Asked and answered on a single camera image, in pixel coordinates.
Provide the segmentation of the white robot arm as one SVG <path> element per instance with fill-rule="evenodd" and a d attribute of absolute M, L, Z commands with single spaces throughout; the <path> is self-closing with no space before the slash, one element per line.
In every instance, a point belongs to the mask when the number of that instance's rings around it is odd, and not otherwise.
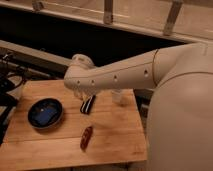
<path fill-rule="evenodd" d="M 213 171 L 213 43 L 156 49 L 102 67 L 77 54 L 64 84 L 88 95 L 152 88 L 147 171 Z"/>

